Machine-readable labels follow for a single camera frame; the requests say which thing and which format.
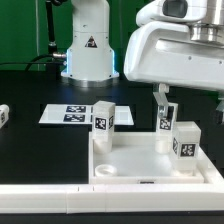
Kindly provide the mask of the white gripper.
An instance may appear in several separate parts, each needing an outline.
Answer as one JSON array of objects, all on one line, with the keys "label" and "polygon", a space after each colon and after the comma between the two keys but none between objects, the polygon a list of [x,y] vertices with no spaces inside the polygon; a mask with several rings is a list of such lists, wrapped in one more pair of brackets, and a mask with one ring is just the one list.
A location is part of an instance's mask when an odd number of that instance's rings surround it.
[{"label": "white gripper", "polygon": [[150,22],[131,35],[124,74],[130,81],[159,83],[153,95],[166,118],[168,85],[224,91],[224,47],[191,41],[187,25]]}]

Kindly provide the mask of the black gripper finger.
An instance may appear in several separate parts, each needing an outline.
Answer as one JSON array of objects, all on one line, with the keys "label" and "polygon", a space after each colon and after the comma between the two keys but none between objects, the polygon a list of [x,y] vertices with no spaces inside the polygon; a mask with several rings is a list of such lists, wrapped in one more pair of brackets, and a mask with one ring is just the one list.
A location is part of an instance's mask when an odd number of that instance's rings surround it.
[{"label": "black gripper finger", "polygon": [[216,108],[216,123],[224,124],[224,98],[221,98],[220,103]]}]

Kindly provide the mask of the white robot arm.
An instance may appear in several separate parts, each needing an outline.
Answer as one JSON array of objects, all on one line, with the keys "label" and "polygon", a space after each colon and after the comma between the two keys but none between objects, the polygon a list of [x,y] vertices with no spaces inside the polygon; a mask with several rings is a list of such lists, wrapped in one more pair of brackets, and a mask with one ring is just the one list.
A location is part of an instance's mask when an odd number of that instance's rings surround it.
[{"label": "white robot arm", "polygon": [[[73,42],[60,57],[61,76],[81,86],[104,85],[119,76],[109,45],[107,0],[50,0],[73,5]],[[224,0],[153,0],[136,15],[124,74],[155,83],[159,115],[168,115],[165,93],[180,86],[220,93],[216,122],[224,124]]]}]

